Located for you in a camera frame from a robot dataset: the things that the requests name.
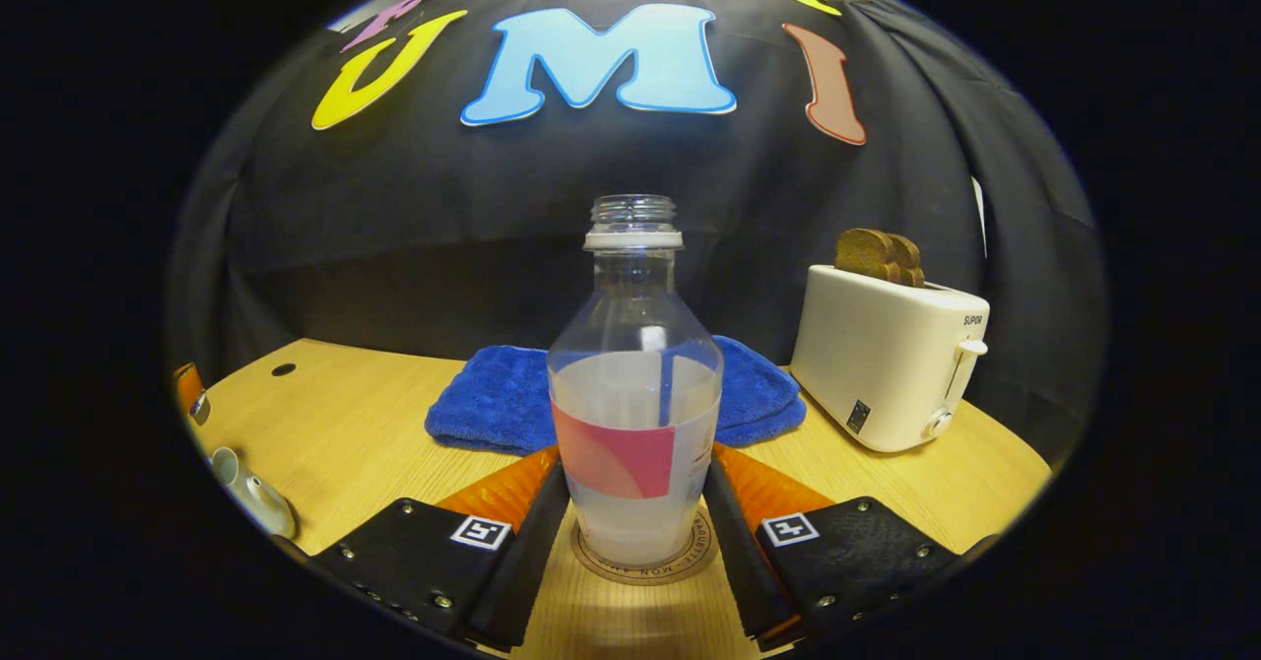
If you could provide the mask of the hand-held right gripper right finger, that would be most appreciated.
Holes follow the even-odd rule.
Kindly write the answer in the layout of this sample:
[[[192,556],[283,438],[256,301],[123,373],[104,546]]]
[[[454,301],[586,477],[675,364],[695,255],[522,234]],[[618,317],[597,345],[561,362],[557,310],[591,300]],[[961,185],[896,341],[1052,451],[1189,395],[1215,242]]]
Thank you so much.
[[[962,562],[878,498],[834,501],[734,445],[712,445],[702,498],[762,651],[868,623]]]

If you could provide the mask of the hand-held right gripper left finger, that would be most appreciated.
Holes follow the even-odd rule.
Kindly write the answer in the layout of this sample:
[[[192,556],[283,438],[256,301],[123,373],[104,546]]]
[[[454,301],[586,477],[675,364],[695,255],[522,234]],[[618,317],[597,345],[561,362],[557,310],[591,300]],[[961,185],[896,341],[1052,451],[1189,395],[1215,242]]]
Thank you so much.
[[[570,493],[555,445],[438,502],[400,497],[311,565],[401,617],[465,645],[525,642]]]

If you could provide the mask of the round brown coaster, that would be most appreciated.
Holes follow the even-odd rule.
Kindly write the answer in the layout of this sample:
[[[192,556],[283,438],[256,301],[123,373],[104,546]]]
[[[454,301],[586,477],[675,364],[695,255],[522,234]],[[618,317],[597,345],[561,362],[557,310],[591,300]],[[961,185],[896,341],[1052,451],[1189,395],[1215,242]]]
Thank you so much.
[[[578,522],[570,525],[570,546],[572,557],[585,569],[609,582],[622,586],[667,586],[686,580],[706,570],[719,557],[716,533],[705,506],[697,509],[689,541],[673,557],[654,565],[617,565],[598,557],[585,541]]]

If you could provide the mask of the white teacup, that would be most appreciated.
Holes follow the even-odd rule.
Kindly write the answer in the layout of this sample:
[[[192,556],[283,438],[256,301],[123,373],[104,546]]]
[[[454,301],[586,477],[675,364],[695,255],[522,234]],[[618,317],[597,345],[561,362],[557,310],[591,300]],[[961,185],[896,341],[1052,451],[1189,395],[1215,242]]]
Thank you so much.
[[[219,445],[212,452],[209,467],[218,485],[259,529],[288,540],[296,538],[298,517],[288,498],[248,469],[230,445]]]

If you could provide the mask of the clear plastic water bottle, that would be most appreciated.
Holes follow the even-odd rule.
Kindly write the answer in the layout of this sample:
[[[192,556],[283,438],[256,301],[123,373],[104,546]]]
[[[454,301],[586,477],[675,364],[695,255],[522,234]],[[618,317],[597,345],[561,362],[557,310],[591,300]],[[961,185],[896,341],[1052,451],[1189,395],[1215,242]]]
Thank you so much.
[[[549,350],[549,398],[584,540],[618,567],[689,544],[710,468],[724,358],[675,284],[665,196],[604,196],[584,249],[593,293]]]

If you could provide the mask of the blue folded towel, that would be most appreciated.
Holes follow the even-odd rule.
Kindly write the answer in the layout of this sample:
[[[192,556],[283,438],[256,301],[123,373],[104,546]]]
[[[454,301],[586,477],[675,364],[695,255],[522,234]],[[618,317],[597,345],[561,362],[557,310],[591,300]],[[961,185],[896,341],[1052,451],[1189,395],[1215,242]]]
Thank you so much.
[[[716,334],[724,358],[716,439],[753,445],[801,427],[798,382],[736,339]],[[546,351],[479,350],[427,409],[424,427],[441,445],[530,456],[556,445]]]

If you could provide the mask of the white toaster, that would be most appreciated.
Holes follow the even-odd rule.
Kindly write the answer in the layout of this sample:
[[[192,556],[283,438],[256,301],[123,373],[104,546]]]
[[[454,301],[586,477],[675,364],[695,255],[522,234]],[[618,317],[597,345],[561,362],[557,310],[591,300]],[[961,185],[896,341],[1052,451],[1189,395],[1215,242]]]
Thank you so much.
[[[982,297],[937,284],[812,265],[791,374],[852,439],[905,452],[950,430],[987,355],[990,310]]]

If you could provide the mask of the black backdrop cloth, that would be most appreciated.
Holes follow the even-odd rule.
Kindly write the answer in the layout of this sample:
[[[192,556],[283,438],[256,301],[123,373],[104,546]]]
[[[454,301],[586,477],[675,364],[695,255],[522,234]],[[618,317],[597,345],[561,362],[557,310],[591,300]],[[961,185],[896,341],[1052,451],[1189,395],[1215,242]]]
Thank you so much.
[[[535,115],[468,126],[496,23],[571,10],[593,32],[644,4],[712,13],[725,115],[633,109],[623,61],[590,102],[535,66]],[[380,40],[456,19],[364,111],[311,114],[351,63],[320,29],[248,93],[177,220],[166,367],[207,382],[299,338],[429,358],[545,350],[590,297],[593,201],[675,199],[677,286],[707,331],[793,355],[806,275],[847,228],[905,233],[927,278],[991,305],[965,400],[1059,467],[1108,338],[1102,245],[1069,159],[971,45],[902,0],[407,0]]]

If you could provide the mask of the brown toast slice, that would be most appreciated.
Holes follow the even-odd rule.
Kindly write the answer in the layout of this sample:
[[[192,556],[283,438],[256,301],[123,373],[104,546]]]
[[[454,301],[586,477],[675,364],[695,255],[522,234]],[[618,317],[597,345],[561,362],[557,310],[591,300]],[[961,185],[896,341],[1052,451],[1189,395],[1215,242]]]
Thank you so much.
[[[847,230],[839,235],[834,249],[836,249],[834,268],[841,271],[895,284],[902,281],[895,242],[883,231]]]
[[[917,245],[902,233],[888,233],[892,240],[893,256],[897,262],[897,281],[902,286],[923,288],[926,278]]]

